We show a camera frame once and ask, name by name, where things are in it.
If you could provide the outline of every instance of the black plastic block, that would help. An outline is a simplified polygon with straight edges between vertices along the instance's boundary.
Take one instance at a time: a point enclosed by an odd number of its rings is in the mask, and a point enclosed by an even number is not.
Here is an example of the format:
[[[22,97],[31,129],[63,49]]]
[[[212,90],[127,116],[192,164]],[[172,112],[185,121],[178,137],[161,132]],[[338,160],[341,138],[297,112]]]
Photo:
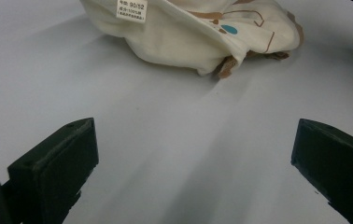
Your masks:
[[[332,126],[301,119],[291,163],[353,224],[352,136]]]
[[[7,185],[21,200],[23,223],[63,223],[97,163],[93,119],[63,126],[13,162],[8,167]]]

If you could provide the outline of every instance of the white table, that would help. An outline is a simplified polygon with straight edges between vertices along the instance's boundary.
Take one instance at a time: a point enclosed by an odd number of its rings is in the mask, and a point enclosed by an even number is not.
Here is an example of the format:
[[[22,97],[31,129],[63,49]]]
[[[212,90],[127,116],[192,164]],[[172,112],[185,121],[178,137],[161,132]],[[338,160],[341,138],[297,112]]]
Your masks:
[[[290,165],[300,118],[353,135],[353,2],[283,0],[306,41],[216,81],[139,60],[79,1],[0,0],[0,181],[64,124],[100,164],[65,224],[343,224]]]

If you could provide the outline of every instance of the brown stitching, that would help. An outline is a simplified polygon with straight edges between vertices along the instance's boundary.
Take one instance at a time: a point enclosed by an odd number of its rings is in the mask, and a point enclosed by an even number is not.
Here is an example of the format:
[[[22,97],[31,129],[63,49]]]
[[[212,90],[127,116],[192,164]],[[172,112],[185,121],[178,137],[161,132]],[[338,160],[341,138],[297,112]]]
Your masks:
[[[264,24],[264,21],[261,22],[261,25],[259,25],[257,22],[255,22],[255,24],[259,27],[261,27]]]
[[[225,12],[225,13],[223,13],[223,15],[229,14],[229,13],[234,13],[234,12],[253,12],[253,13],[256,13],[261,17],[261,24],[258,24],[257,22],[254,21],[255,24],[259,27],[262,27],[264,24],[263,16],[261,15],[261,13],[259,13],[258,11],[255,11],[255,10],[236,10],[236,11]]]
[[[216,25],[219,24],[219,20],[213,20],[213,21],[210,21],[210,22],[212,22],[212,23],[214,23],[214,24],[216,24]]]
[[[222,19],[223,14],[220,12],[193,12],[188,11],[195,17],[202,18],[202,19],[213,19],[213,20],[220,20]]]
[[[270,38],[270,41],[269,41],[269,45],[267,45],[267,50],[266,50],[264,53],[266,53],[267,51],[269,51],[270,45],[271,45],[272,42],[273,42],[273,37],[275,37],[275,32],[273,32],[272,37]]]

